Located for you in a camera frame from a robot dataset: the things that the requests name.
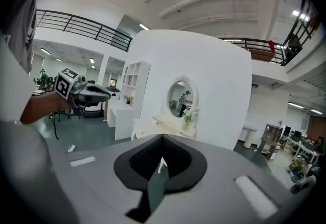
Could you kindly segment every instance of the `white bookshelf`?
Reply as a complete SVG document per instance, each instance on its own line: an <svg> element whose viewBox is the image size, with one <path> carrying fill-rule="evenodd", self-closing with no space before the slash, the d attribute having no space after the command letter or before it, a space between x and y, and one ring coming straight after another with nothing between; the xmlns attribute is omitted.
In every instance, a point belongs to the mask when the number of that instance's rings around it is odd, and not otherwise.
<svg viewBox="0 0 326 224"><path fill-rule="evenodd" d="M150 64L141 61L125 65L120 100L109 107L107 123L116 128L116 140L131 137L133 120L140 117ZM127 104L124 96L132 96Z"/></svg>

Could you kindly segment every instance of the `potted plant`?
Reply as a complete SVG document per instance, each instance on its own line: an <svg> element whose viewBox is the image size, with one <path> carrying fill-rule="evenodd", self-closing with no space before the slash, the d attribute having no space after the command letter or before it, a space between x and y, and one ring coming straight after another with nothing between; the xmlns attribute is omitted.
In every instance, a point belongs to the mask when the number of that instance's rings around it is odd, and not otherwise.
<svg viewBox="0 0 326 224"><path fill-rule="evenodd" d="M130 104L132 100L133 100L133 97L132 96L128 96L127 97L127 104Z"/></svg>
<svg viewBox="0 0 326 224"><path fill-rule="evenodd" d="M195 108L193 111L190 110L185 110L183 112L183 124L182 124L182 130L187 130L189 127L190 122L193 122L197 113L198 113L198 108Z"/></svg>

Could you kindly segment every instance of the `human arm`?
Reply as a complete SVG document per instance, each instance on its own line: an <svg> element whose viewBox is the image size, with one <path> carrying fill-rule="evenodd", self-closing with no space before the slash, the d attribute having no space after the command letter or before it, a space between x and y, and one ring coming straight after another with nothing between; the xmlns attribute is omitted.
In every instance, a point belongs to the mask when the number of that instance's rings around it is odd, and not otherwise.
<svg viewBox="0 0 326 224"><path fill-rule="evenodd" d="M22 124L32 124L60 108L69 108L69 105L57 92L32 96L25 106L20 121Z"/></svg>

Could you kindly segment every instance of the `vase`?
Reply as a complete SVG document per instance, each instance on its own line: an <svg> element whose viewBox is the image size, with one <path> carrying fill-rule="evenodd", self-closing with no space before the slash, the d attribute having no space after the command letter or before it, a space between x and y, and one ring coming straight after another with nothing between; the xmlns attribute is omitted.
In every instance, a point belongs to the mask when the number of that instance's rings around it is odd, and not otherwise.
<svg viewBox="0 0 326 224"><path fill-rule="evenodd" d="M188 122L183 121L183 124L182 124L181 129L182 129L182 130L188 130L188 127L189 127L189 121L188 121Z"/></svg>

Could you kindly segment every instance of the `computer monitor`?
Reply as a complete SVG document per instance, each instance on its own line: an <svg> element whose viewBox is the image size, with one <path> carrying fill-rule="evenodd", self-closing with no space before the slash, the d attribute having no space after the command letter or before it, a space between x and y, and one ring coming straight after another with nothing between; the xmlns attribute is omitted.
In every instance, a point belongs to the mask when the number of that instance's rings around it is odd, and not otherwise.
<svg viewBox="0 0 326 224"><path fill-rule="evenodd" d="M289 135L290 131L291 131L291 127L285 126L283 135Z"/></svg>
<svg viewBox="0 0 326 224"><path fill-rule="evenodd" d="M298 138L301 138L301 132L299 131L295 131L294 132L294 136L298 137Z"/></svg>

